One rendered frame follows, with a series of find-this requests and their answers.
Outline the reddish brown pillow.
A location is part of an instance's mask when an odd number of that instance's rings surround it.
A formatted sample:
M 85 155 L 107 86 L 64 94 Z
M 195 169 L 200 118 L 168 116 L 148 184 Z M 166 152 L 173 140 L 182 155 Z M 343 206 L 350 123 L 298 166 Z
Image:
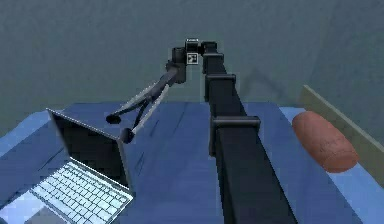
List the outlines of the reddish brown pillow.
M 325 171 L 342 173 L 358 163 L 350 141 L 321 115 L 301 112 L 293 118 L 292 127 L 303 148 Z

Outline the silver laptop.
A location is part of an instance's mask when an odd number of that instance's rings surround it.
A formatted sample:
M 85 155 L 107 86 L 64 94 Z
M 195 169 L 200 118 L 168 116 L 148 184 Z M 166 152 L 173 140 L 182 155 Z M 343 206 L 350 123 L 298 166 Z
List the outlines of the silver laptop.
M 0 224 L 115 224 L 132 201 L 121 141 L 50 109 L 0 157 Z

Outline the blue bed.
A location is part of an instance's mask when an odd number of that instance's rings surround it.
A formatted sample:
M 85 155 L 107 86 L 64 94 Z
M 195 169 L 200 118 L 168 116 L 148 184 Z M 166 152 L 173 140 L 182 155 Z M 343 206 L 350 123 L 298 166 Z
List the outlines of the blue bed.
M 106 122 L 112 110 L 91 103 L 59 112 L 120 140 L 120 127 Z M 0 139 L 0 157 L 46 125 L 48 111 Z M 384 188 L 361 166 L 339 174 L 322 169 L 295 136 L 293 108 L 249 103 L 246 111 L 261 120 L 260 140 L 298 224 L 384 224 Z M 133 199 L 115 224 L 224 224 L 209 123 L 206 104 L 165 103 L 131 143 L 121 142 Z

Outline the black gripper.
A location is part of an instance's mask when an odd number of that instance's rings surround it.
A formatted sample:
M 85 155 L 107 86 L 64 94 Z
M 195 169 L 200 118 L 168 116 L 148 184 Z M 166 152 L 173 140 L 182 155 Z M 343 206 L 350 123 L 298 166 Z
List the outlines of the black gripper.
M 138 121 L 132 128 L 125 128 L 121 132 L 120 139 L 125 144 L 130 143 L 139 130 L 144 127 L 146 121 L 151 117 L 167 94 L 169 86 L 186 82 L 186 50 L 184 47 L 175 47 L 172 49 L 172 57 L 166 63 L 165 68 L 166 73 L 161 76 L 159 82 L 155 82 L 146 87 L 127 103 L 123 104 L 118 110 L 106 116 L 106 121 L 109 124 L 119 124 L 121 122 L 121 115 L 141 107 L 137 115 Z M 152 103 L 150 109 L 144 114 L 150 103 Z

